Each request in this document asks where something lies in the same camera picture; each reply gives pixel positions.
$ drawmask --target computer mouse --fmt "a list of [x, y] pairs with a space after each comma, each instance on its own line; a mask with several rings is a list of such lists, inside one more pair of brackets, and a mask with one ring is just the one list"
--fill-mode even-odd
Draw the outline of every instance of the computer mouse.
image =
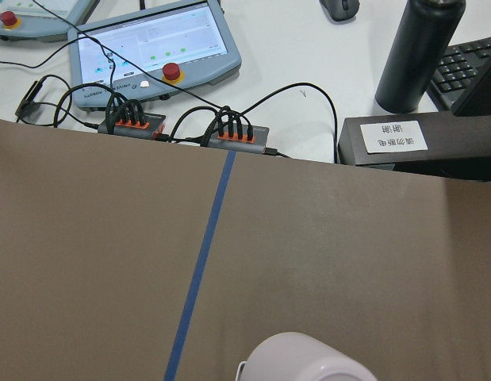
[[334, 21], [349, 20], [359, 9], [359, 0], [321, 0]]

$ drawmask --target white desk surface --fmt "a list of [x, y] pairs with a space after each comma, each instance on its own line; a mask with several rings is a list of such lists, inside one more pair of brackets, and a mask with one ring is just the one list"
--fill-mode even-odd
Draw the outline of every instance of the white desk surface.
[[[147, 7], [168, 3], [146, 1]], [[138, 10], [133, 0], [101, 0], [89, 22]], [[271, 91], [295, 82], [311, 82], [326, 90], [336, 105], [339, 129], [346, 117], [387, 114], [374, 101], [405, 1], [361, 0], [356, 18], [343, 23], [331, 21], [318, 0], [222, 0], [225, 18], [242, 56], [240, 74], [195, 93], [234, 110], [244, 110]], [[491, 36], [491, 0], [469, 0], [452, 44]], [[0, 60], [37, 64], [63, 42], [0, 40]], [[57, 74], [71, 81], [68, 51], [36, 70], [0, 65], [0, 118], [14, 121], [14, 111], [33, 81]], [[50, 83], [40, 94], [56, 101], [63, 86]], [[167, 130], [189, 108], [201, 102], [179, 94], [170, 100], [148, 102], [148, 112], [167, 115]], [[435, 111], [425, 95], [418, 112]], [[73, 107], [85, 121], [100, 122], [104, 113], [86, 113]], [[277, 95], [248, 114], [254, 125], [270, 128], [268, 146], [298, 159], [330, 162], [332, 113], [315, 90], [300, 88]], [[52, 114], [45, 114], [50, 121]], [[182, 125], [179, 135], [204, 132], [210, 115], [196, 114]], [[72, 120], [65, 129], [92, 132]]]

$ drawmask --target blue tape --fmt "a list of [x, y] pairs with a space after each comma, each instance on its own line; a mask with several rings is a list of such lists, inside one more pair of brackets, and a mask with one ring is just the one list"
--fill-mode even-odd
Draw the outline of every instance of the blue tape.
[[226, 156], [224, 168], [222, 168], [221, 179], [217, 187], [215, 199], [213, 200], [212, 210], [208, 218], [208, 224], [206, 225], [205, 235], [199, 249], [198, 260], [196, 261], [196, 267], [192, 274], [190, 281], [189, 291], [185, 305], [183, 307], [182, 316], [178, 324], [178, 330], [176, 332], [175, 342], [171, 350], [169, 362], [167, 363], [166, 373], [164, 375], [164, 381], [175, 381], [176, 372], [178, 371], [178, 365], [180, 364], [180, 358], [182, 357], [183, 345], [189, 332], [190, 319], [194, 312], [194, 306], [196, 305], [196, 299], [198, 298], [199, 287], [203, 279], [203, 272], [205, 271], [206, 261], [208, 259], [210, 246], [212, 245], [213, 234], [217, 227], [217, 221], [221, 214], [222, 202], [224, 201], [224, 195], [229, 182], [229, 176], [231, 175], [232, 165], [235, 161], [236, 152], [229, 151]]

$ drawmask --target white label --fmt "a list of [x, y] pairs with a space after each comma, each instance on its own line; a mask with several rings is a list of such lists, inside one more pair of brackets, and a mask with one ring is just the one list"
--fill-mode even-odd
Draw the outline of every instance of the white label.
[[369, 153], [427, 151], [418, 121], [391, 121], [360, 125]]

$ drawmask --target black water bottle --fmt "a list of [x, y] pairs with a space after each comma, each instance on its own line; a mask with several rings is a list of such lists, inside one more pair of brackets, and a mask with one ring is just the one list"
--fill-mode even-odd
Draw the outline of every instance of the black water bottle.
[[418, 107], [466, 0], [408, 0], [375, 99], [390, 113]]

